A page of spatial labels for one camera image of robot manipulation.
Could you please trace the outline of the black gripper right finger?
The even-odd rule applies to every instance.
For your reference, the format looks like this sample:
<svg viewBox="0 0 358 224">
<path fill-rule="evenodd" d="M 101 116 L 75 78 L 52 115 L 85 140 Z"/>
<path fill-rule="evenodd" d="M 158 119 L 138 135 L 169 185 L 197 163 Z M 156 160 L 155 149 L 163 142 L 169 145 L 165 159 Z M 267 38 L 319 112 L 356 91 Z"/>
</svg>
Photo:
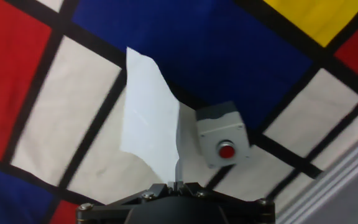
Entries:
<svg viewBox="0 0 358 224">
<path fill-rule="evenodd" d="M 196 182 L 178 184 L 178 194 L 218 206 L 228 223 L 275 223 L 275 203 L 266 198 L 244 201 Z"/>
</svg>

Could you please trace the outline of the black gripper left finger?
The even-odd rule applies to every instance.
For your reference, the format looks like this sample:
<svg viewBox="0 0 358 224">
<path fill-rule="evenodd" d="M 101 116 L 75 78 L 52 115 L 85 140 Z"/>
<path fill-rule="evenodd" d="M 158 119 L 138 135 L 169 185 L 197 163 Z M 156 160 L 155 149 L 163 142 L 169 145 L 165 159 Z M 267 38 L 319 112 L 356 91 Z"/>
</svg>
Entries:
<svg viewBox="0 0 358 224">
<path fill-rule="evenodd" d="M 124 223 L 134 208 L 147 202 L 171 196 L 172 193 L 173 188 L 167 184 L 153 184 L 149 189 L 107 205 L 84 203 L 76 209 L 76 223 Z"/>
</svg>

